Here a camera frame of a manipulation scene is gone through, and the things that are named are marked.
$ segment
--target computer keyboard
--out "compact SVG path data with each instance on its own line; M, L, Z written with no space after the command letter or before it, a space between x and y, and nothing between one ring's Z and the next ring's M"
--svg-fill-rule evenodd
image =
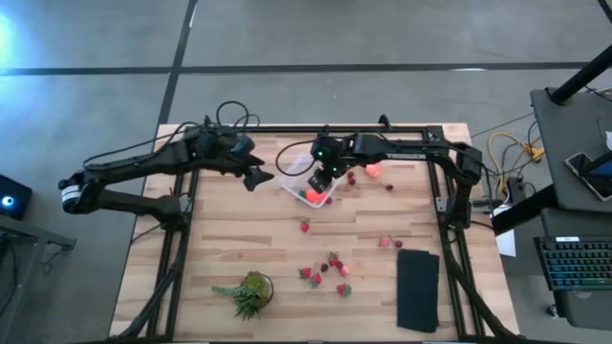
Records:
M612 236L534 241L549 290L612 290Z

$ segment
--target concrete floor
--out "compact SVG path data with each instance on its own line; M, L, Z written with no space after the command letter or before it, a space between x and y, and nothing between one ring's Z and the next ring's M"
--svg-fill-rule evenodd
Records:
M0 0L0 69L169 67L186 9L187 0ZM183 65L581 62L611 33L596 0L200 0ZM268 123L372 122L385 113L397 122L467 122L475 133L529 113L530 90L574 72L182 75L167 122L202 120L238 99ZM610 84L608 73L592 86ZM151 138L167 85L168 75L0 76L0 174L33 188L28 222L78 239L50 275L36 276L12 342L107 335L134 216L67 215L56 184L89 156ZM503 129L522 138L533 120ZM487 137L474 144L486 150ZM550 182L545 161L524 174L537 188ZM114 188L140 193L142 181ZM607 341L610 333L549 319L543 278L504 263L523 334Z

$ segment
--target wooden tabletop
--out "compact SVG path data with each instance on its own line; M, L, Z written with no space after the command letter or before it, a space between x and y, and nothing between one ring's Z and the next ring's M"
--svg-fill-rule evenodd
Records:
M441 124L448 140L470 142L464 123ZM158 135L171 133L176 125L162 125ZM287 144L308 140L310 134L250 134L253 154L274 167L277 152ZM417 139L398 134L391 139ZM310 145L296 146L281 157L287 168ZM384 161L382 174L367 177L355 168L357 184L341 184L333 203L313 209L280 187L279 178L247 192L242 179L202 171L194 203L194 217L186 270L177 315L175 340L184 341L281 341L281 340L451 340L456 338L448 294L444 260L440 260L436 333L419 333L396 326L397 250L379 247L381 236L392 235L404 248L428 250L442 257L439 232L431 197L426 164L421 161ZM174 177L155 175L146 179L144 196L168 193ZM388 183L394 185L389 192ZM482 190L474 188L474 197ZM299 221L310 218L311 229L302 233ZM475 217L489 222L486 217ZM134 235L154 226L141 217ZM129 251L111 334L120 333L141 310L155 285L163 232L142 236ZM495 315L517 333L514 309L492 231L472 225L466 231L476 287ZM336 269L322 274L317 290L299 279L297 270L318 269L329 251L339 252L350 275ZM259 319L234 318L231 300L217 295L212 286L233 286L247 272L259 270L273 280L274 297ZM353 294L341 298L336 285L349 283ZM163 303L160 332L165 324ZM462 304L470 333L470 307L462 293Z

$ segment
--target black robotic arm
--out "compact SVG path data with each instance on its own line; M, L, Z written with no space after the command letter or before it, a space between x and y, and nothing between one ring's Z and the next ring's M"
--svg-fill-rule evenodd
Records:
M177 196L153 199L105 187L158 173L178 175L196 169L231 173L237 178L244 176L243 183L249 191L273 178L259 169L264 162L251 155L255 144L237 129L213 125L206 118L204 125L187 127L179 140L170 142L171 139L153 153L84 165L69 179L59 182L64 210L71 214L88 214L98 209L148 214L163 229L178 230L185 225L185 214Z
M449 151L457 152L456 162ZM309 179L317 192L324 191L332 179L341 177L354 166L383 160L432 161L438 164L457 185L457 190L447 202L447 225L468 228L470 226L470 193L481 176L482 153L463 142L444 139L388 140L382 134L354 134L344 138L330 137L324 131L315 139L311 155L321 162L321 168Z

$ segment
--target table leg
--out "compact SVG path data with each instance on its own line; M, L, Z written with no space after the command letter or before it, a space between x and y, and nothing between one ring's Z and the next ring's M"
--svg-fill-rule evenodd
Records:
M537 191L528 199L513 205L512 208L496 215L492 219L495 235L507 232L535 216L545 207L558 207L555 187L550 184Z

